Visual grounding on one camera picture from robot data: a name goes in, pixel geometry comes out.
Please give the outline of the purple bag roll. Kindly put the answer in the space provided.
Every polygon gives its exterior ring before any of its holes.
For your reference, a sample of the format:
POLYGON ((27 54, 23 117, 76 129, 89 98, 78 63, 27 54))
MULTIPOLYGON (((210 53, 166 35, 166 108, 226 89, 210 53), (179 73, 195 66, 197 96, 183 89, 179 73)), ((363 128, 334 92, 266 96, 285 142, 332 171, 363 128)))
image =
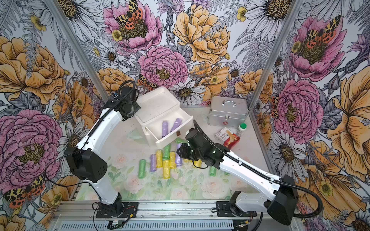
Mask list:
POLYGON ((171 132, 175 131, 182 124, 182 119, 177 118, 171 128, 171 132))
POLYGON ((168 121, 163 121, 162 122, 162 137, 166 137, 169 133, 169 129, 168 129, 168 121))
POLYGON ((157 170, 157 159, 156 159, 156 155, 152 154, 150 156, 150 169, 149 169, 149 171, 150 172, 156 172, 156 170, 157 170))
POLYGON ((181 167, 183 165, 183 160, 178 153, 175 153, 175 164, 177 167, 181 167))

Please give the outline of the white top drawer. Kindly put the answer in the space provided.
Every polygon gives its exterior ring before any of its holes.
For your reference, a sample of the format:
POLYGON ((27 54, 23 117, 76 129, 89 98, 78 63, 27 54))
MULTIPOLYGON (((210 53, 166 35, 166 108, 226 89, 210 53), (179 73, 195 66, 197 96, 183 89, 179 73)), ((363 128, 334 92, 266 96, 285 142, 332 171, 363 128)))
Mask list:
POLYGON ((162 149, 177 138, 185 139, 186 133, 193 127, 193 119, 182 108, 157 116, 143 127, 148 145, 162 149))

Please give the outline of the purple bag roll back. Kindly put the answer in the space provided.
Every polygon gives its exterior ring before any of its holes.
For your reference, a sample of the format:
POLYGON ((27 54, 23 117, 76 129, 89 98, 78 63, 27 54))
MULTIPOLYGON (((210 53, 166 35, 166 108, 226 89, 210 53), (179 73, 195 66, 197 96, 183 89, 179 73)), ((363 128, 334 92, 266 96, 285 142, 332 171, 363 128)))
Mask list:
POLYGON ((169 129, 168 129, 168 121, 163 121, 162 122, 162 137, 166 137, 169 133, 169 129))

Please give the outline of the white plastic drawer cabinet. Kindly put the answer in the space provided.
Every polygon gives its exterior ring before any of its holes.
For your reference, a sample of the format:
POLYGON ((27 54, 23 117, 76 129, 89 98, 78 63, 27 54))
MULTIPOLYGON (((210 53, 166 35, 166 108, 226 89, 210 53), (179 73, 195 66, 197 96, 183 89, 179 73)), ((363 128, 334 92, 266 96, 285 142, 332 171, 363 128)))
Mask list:
POLYGON ((136 102, 140 109, 134 118, 137 121, 137 129, 143 137, 149 135, 149 125, 155 120, 180 107, 180 102, 165 87, 159 87, 140 96, 136 102))

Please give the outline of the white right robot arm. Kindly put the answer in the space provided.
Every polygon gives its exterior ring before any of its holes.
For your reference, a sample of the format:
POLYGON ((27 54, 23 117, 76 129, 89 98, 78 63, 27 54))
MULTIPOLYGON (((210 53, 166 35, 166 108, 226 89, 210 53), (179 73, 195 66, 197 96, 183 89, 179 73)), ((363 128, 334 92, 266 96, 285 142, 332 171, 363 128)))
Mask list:
POLYGON ((209 167, 235 175, 263 195, 262 199, 252 201, 242 193, 235 193, 232 197, 232 211, 235 215, 256 211, 267 213, 280 224, 290 225, 293 218, 312 218, 322 212, 323 202, 316 193, 296 185, 288 175, 282 178, 246 162, 223 145, 214 143, 200 128, 191 128, 186 134, 186 140, 187 143, 182 144, 177 152, 181 158, 193 162, 200 160, 209 167), (308 214, 295 212, 299 191, 316 199, 318 205, 314 211, 308 214))

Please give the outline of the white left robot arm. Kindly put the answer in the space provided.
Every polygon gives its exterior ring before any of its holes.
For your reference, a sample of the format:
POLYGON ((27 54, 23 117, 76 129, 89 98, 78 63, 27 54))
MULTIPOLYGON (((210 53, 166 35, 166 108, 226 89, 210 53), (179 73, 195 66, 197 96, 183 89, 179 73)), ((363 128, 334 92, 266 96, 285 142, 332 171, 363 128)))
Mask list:
POLYGON ((121 195, 110 183, 108 164, 101 156, 103 145, 120 122, 133 117, 140 109, 137 98, 135 82, 123 82, 117 95, 105 103, 100 117, 89 133, 76 146, 65 150, 72 174, 95 191, 99 200, 97 214, 103 216, 115 218, 124 213, 121 195))

